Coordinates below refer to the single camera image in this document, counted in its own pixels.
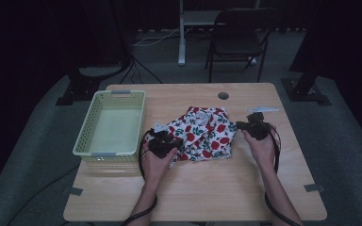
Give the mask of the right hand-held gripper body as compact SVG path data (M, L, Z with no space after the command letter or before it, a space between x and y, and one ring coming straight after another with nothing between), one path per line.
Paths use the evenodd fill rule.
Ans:
M264 115L261 107L251 108L248 110L247 116L247 129L248 134L256 140L263 140L266 137L270 137L275 140L272 133L276 132L275 127L269 122L264 121Z

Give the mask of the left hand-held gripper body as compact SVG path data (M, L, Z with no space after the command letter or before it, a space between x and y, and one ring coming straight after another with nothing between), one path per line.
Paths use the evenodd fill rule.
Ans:
M149 140L149 150L157 157L164 158L172 149L172 139L169 137L170 127L156 123L154 128L149 131L152 139Z

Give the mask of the red floral white cloth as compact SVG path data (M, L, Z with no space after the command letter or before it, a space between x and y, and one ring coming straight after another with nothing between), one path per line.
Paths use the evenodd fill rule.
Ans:
M171 134L183 139L170 167L177 160L204 161L232 155L231 141L238 129L223 107L190 106L184 115L164 125L170 127ZM143 143L150 139L148 132Z

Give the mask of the person's left hand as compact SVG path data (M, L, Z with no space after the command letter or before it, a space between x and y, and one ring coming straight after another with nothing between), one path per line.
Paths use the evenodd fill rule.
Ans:
M164 175L169 169L171 162L174 159L177 149L173 148L164 157L159 158L148 149L148 144L142 146L142 167L144 169L145 186L152 191L158 189Z

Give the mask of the person's right hand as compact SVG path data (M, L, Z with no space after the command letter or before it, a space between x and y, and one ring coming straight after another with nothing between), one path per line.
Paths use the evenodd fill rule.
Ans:
M249 144L251 153L255 162L257 163L261 171L274 171L274 159L275 159L275 131L272 128L271 133L262 140L257 140L252 137L247 131L242 130L244 139Z

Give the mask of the pale green plastic basket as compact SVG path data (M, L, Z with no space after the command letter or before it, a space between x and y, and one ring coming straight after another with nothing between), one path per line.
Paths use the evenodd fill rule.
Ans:
M144 113L143 90L95 92L73 154L90 162L136 161Z

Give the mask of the black stand with flat base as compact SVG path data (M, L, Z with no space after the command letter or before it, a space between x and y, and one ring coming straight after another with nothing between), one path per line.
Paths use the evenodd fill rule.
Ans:
M58 105L88 101L100 83L131 61L132 20L125 0L56 0L51 3L70 79Z
M327 19L325 0L318 0L313 19L292 62L291 71L302 72L299 79L283 78L282 84L292 102L316 102L330 105L328 97L321 93L315 82L326 64L327 37L322 28Z

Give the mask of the black folding chair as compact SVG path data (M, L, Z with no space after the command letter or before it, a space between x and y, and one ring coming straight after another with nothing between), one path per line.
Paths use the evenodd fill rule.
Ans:
M248 68L255 57L261 57L256 82L261 79L269 36L280 20L276 8L227 8L214 21L205 68L212 81L214 62L245 61Z

